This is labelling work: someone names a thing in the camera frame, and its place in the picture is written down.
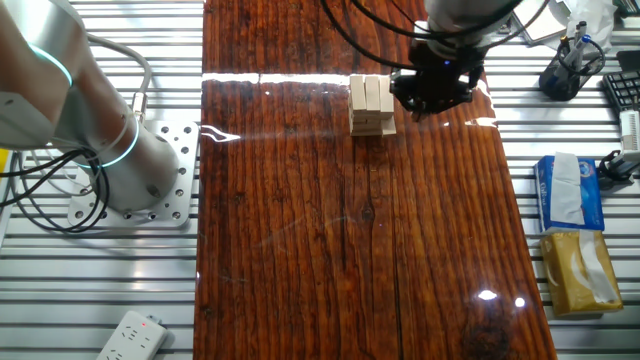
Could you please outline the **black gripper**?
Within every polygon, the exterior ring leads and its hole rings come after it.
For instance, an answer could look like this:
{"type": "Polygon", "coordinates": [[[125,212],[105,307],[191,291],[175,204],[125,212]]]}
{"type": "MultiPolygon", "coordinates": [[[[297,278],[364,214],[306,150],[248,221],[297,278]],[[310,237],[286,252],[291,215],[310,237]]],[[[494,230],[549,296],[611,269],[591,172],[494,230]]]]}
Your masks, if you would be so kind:
{"type": "Polygon", "coordinates": [[[409,50],[409,60],[420,75],[444,79],[445,82],[421,81],[415,74],[392,73],[390,92],[413,120],[422,120],[472,101],[472,88],[484,72],[485,51],[479,47],[444,47],[436,43],[415,42],[409,50]],[[466,82],[460,77],[466,75],[466,82]]]}

